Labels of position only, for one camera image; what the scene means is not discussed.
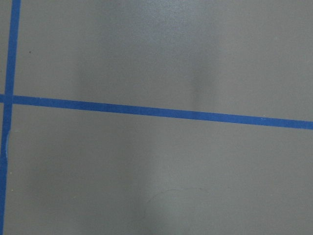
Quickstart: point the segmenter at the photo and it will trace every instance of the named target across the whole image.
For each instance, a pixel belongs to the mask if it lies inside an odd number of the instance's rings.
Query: gray floor
[[[310,0],[22,1],[15,94],[313,120],[312,10]],[[14,105],[4,234],[311,235],[312,140]]]

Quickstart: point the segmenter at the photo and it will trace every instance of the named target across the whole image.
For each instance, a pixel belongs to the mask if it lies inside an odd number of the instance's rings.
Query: blue line
[[[4,223],[6,175],[8,167],[7,143],[9,139],[12,119],[13,89],[14,89],[18,31],[19,31],[20,6],[21,0],[12,0],[8,57],[5,78],[5,94],[1,96],[1,99],[4,102],[4,108],[3,108],[1,154],[0,154],[0,234],[3,234],[3,223]]]
[[[301,121],[301,120],[279,119],[279,118],[269,118],[269,117],[252,117],[252,116],[232,115],[232,114],[217,114],[217,113],[206,113],[206,112],[175,110],[175,109],[161,109],[161,108],[150,108],[150,107],[141,107],[141,106],[119,105],[119,104],[106,104],[106,103],[94,103],[94,102],[63,100],[63,99],[38,98],[38,97],[28,97],[28,96],[18,96],[18,95],[15,95],[13,97],[13,103],[22,104],[22,105],[64,108],[64,109],[78,109],[78,110],[99,111],[99,112],[120,113],[120,114],[134,114],[134,115],[145,115],[145,116],[167,117],[167,118],[171,117],[171,118],[183,118],[183,119],[192,119],[192,120],[218,121],[218,122],[230,122],[230,123],[240,123],[240,124],[250,124],[250,125],[287,127],[287,128],[313,130],[313,121]]]

